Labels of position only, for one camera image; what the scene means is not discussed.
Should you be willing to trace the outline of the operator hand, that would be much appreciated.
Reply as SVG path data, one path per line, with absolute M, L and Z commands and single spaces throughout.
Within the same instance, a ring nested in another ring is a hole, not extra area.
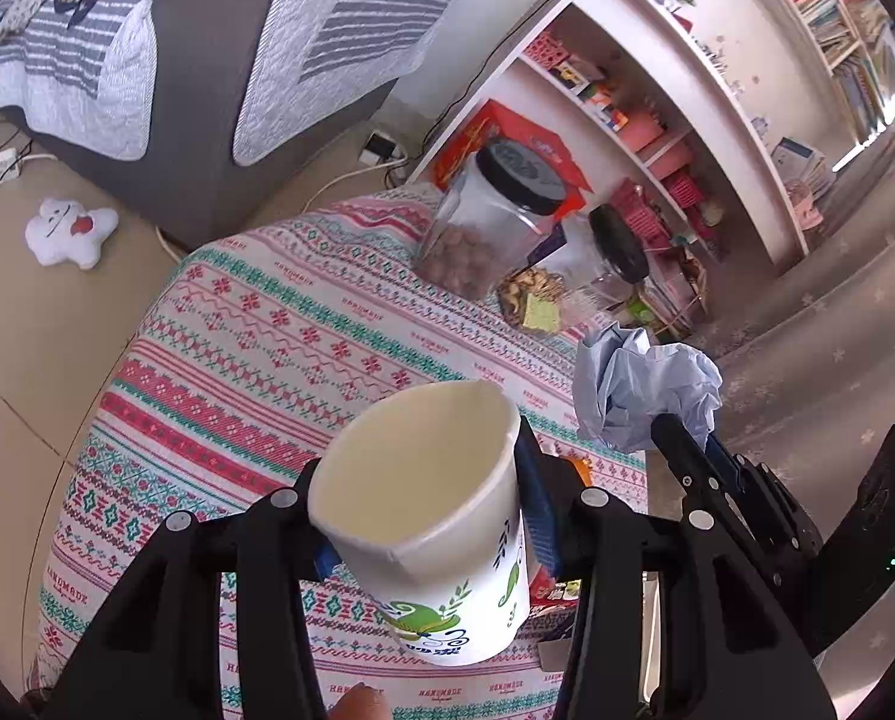
M 392 709 L 382 691 L 354 684 L 328 711 L 330 720 L 392 720 Z

